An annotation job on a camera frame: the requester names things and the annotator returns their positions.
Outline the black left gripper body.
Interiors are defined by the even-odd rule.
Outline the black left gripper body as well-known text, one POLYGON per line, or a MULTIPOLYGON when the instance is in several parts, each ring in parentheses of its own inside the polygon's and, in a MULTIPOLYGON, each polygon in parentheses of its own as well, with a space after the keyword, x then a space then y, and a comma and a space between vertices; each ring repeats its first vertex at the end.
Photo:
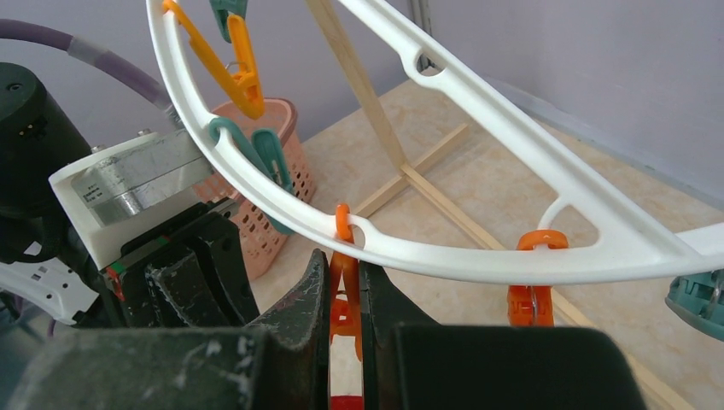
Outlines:
POLYGON ((244 326, 260 310, 251 290, 234 201, 199 202, 120 249, 102 269, 112 327, 244 326))

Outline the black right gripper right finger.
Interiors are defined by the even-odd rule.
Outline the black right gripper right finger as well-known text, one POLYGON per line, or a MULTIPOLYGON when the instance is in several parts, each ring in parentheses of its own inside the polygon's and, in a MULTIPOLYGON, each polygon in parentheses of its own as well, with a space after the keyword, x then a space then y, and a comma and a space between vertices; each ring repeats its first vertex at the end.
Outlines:
POLYGON ((643 409, 622 351, 585 327, 443 325, 359 265, 367 409, 643 409))

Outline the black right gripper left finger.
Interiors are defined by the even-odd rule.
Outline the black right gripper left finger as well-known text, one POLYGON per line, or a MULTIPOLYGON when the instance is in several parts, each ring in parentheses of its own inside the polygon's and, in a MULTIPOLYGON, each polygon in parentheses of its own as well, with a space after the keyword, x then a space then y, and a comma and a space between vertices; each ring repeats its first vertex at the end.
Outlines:
POLYGON ((79 331, 43 348, 10 409, 326 409, 330 267, 242 327, 79 331))

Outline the white round clip hanger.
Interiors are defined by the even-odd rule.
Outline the white round clip hanger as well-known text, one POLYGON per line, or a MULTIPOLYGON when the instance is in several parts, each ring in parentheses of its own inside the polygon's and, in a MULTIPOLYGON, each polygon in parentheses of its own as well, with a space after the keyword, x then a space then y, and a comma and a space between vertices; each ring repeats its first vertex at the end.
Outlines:
POLYGON ((299 237, 359 261, 481 284, 576 285, 723 266, 723 214, 525 114, 385 1, 331 1, 410 162, 465 123, 457 154, 425 175, 503 245, 473 242, 414 189, 364 218, 354 209, 399 174, 359 109, 306 145, 318 192, 291 195, 221 130, 213 80, 162 1, 147 1, 160 77, 192 140, 241 197, 299 237))

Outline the red snowflake sock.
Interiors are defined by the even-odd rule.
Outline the red snowflake sock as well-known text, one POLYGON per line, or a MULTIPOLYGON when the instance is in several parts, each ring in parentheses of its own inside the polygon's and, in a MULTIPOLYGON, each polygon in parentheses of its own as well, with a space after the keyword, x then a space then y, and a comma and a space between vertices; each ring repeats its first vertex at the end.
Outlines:
POLYGON ((330 398, 331 410, 364 410, 364 399, 360 395, 335 395, 330 398))

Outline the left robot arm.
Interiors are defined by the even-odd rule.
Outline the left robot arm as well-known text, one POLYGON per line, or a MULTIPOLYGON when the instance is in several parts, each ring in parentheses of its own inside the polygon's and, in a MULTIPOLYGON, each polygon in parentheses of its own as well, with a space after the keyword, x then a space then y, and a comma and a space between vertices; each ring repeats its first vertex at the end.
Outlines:
POLYGON ((29 69, 1 66, 1 297, 76 328, 259 316, 230 197, 185 130, 93 151, 29 69))

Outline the teal rim clothes peg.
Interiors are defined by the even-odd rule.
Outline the teal rim clothes peg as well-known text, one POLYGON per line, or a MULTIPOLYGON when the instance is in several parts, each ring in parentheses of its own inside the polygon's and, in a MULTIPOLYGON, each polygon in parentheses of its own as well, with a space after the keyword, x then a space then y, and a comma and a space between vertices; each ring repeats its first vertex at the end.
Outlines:
POLYGON ((236 149, 261 173, 291 195, 295 185, 283 152, 281 140, 271 128, 258 128, 247 138, 240 126, 228 117, 217 116, 209 123, 209 136, 218 143, 221 130, 230 133, 236 149))

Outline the yellow clothes peg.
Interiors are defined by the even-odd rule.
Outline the yellow clothes peg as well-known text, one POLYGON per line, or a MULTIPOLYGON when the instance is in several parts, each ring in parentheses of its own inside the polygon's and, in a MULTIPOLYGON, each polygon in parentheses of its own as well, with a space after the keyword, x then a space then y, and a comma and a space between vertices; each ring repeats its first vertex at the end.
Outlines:
POLYGON ((172 13, 177 24, 186 31, 190 48, 231 102, 247 117, 257 120, 266 108, 260 72, 245 21, 248 3, 244 0, 214 0, 209 4, 223 40, 233 49, 235 59, 230 63, 219 59, 178 2, 164 0, 161 10, 164 14, 172 13))

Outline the wooden rack frame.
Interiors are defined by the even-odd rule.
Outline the wooden rack frame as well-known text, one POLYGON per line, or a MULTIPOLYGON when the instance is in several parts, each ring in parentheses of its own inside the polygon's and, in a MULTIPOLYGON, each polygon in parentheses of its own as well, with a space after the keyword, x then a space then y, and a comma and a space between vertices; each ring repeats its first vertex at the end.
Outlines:
MULTIPOLYGON (((354 48, 347 31, 331 1, 305 1, 312 17, 316 21, 332 53, 339 63, 348 85, 351 87, 362 111, 371 124, 385 155, 390 159, 392 166, 399 174, 392 177, 389 182, 362 201, 355 209, 361 216, 368 218, 375 212, 383 209, 395 197, 408 187, 423 196, 432 207, 448 218, 458 229, 467 235, 473 242, 487 249, 503 250, 502 243, 486 231, 482 225, 475 222, 462 208, 448 197, 440 188, 426 178, 428 171, 446 161, 452 161, 450 155, 457 154, 464 144, 464 138, 470 133, 468 124, 461 124, 450 131, 438 143, 424 153, 424 155, 410 162, 401 145, 400 138, 386 115, 382 103, 374 90, 371 79, 354 48)), ((557 290, 549 290, 550 316, 553 323, 553 314, 569 325, 588 325, 598 328, 598 325, 589 319, 575 304, 567 300, 557 290)), ((645 396, 658 406, 667 409, 693 409, 692 404, 673 387, 664 382, 652 370, 641 363, 633 354, 625 349, 624 356, 632 365, 633 374, 637 381, 643 384, 645 396)))

